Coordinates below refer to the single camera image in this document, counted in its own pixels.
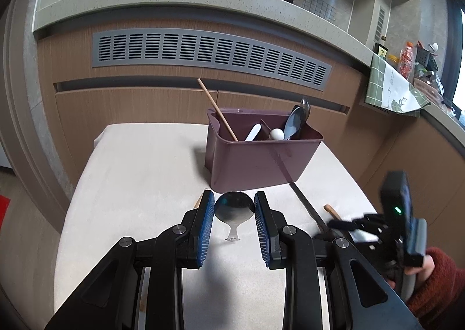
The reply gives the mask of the red knitted sleeve forearm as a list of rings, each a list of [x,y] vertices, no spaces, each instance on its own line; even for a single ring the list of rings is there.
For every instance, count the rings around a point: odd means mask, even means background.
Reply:
[[[437,247],[426,254],[434,259],[435,268],[429,279],[407,301],[407,307],[424,329],[464,328],[465,271]]]

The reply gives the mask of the person's right hand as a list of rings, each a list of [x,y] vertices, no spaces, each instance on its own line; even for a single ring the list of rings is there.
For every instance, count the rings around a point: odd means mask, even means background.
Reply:
[[[406,276],[415,276],[414,290],[417,291],[434,272],[435,263],[430,254],[426,254],[423,259],[422,267],[406,267],[403,273]]]

